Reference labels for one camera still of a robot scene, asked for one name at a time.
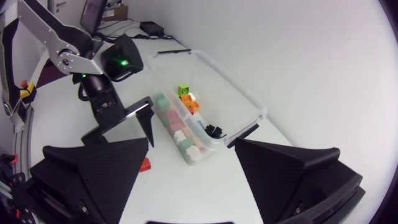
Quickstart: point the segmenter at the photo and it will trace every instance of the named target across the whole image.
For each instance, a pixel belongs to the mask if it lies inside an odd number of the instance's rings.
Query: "box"
[[[147,58],[147,64],[154,111],[187,164],[226,149],[267,114],[266,106],[248,88],[202,51],[155,55]],[[190,105],[196,111],[182,102],[179,86],[180,91],[189,86],[195,99]],[[222,133],[209,136],[208,125]]]
[[[121,4],[120,7],[117,7],[115,9],[111,9],[108,11],[104,11],[102,21],[126,20],[128,12],[129,12],[129,7]]]

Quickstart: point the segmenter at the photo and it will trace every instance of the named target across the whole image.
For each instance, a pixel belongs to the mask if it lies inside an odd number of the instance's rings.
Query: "black cable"
[[[79,99],[81,101],[84,101],[84,102],[88,101],[88,97],[83,96],[83,86],[81,84],[79,85],[79,90],[77,91],[77,96],[79,97]]]
[[[122,26],[122,27],[118,28],[117,30],[115,30],[115,31],[113,31],[112,33],[107,34],[107,35],[111,35],[111,34],[117,32],[117,31],[121,30],[122,28],[125,28],[125,27],[127,27],[127,26],[129,26],[129,25],[133,25],[133,24],[136,24],[136,23],[139,23],[139,22],[132,22],[132,23],[130,23],[130,24],[128,24],[128,25]]]
[[[111,25],[108,25],[108,26],[106,26],[106,27],[101,27],[101,28],[98,28],[97,30],[100,30],[100,29],[105,29],[105,28],[108,28],[108,27],[110,27],[110,26],[113,26],[113,25],[115,25],[115,24],[118,24],[118,23],[120,23],[121,21],[128,21],[128,20],[130,20],[130,21],[133,21],[133,22],[134,22],[134,20],[132,20],[132,19],[123,19],[123,20],[117,21],[117,22],[115,22],[115,23],[113,23],[113,24],[111,24]]]

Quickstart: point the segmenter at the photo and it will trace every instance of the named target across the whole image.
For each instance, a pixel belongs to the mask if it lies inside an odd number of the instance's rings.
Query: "metal frame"
[[[23,172],[26,179],[29,179],[31,167],[30,162],[30,137],[32,135],[32,123],[33,123],[34,110],[30,107],[27,110],[27,117],[24,125],[24,129],[14,134],[14,147],[12,153],[18,155],[18,161],[13,165],[13,174]]]
[[[90,55],[90,59],[81,57],[79,50],[71,43],[62,40],[49,24],[44,21],[44,16],[34,11],[25,0],[18,0],[14,4],[10,5],[2,14],[0,14],[0,40],[2,40],[2,32],[5,27],[14,22],[15,20],[21,21],[41,43],[43,43],[48,52],[50,60],[57,65],[58,69],[65,75],[71,73],[88,73],[94,75],[104,74],[102,65],[100,63],[100,54],[93,52]],[[4,109],[7,112],[8,117],[14,124],[15,132],[21,132],[24,129],[24,120],[18,115],[18,106],[20,105],[21,99],[18,99],[16,105],[10,104],[9,83],[6,74],[6,65],[4,58],[8,57],[4,54],[4,46],[0,46],[0,77],[2,81],[2,100]]]

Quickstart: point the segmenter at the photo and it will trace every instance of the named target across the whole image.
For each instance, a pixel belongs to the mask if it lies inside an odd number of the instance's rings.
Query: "red block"
[[[188,108],[189,112],[193,115],[193,109],[191,107]]]
[[[182,127],[183,127],[183,125],[181,124],[181,122],[170,124],[170,126],[169,126],[171,132],[173,132],[173,133],[178,131],[179,129],[182,129]]]
[[[144,172],[150,169],[150,162],[148,158],[144,159],[144,162],[142,162],[141,168],[139,169],[139,172]]]
[[[181,121],[180,117],[178,117],[178,114],[177,114],[177,112],[175,112],[175,110],[168,110],[166,112],[166,115],[167,115],[169,124]]]

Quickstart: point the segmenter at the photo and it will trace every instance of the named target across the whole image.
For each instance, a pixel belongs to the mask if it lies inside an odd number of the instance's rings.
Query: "cable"
[[[111,25],[108,25],[108,26],[106,26],[106,27],[101,27],[101,28],[98,28],[97,30],[100,30],[100,29],[105,29],[105,28],[108,28],[108,27],[110,27],[110,26],[113,26],[113,25],[115,25],[115,24],[118,24],[118,23],[120,23],[121,21],[128,21],[128,20],[130,20],[130,21],[133,21],[133,22],[134,22],[134,20],[132,20],[132,19],[123,19],[123,20],[117,21],[117,22],[115,22],[115,23],[112,23]]]
[[[124,31],[124,34],[126,34],[127,30],[132,29],[132,28],[139,28],[139,27],[130,27],[130,28],[128,28],[128,29],[126,29],[126,30]]]
[[[117,32],[117,31],[121,30],[122,28],[125,28],[125,27],[127,27],[127,26],[129,26],[129,25],[133,25],[133,24],[136,24],[136,23],[139,23],[139,22],[132,22],[132,23],[130,23],[130,24],[128,24],[128,25],[122,26],[122,27],[118,28],[117,30],[113,31],[112,33],[110,33],[110,34],[108,34],[108,35],[111,35],[111,34]]]
[[[79,97],[79,99],[81,101],[84,101],[84,102],[88,101],[88,97],[83,96],[83,86],[81,84],[79,85],[79,90],[77,91],[77,96]]]

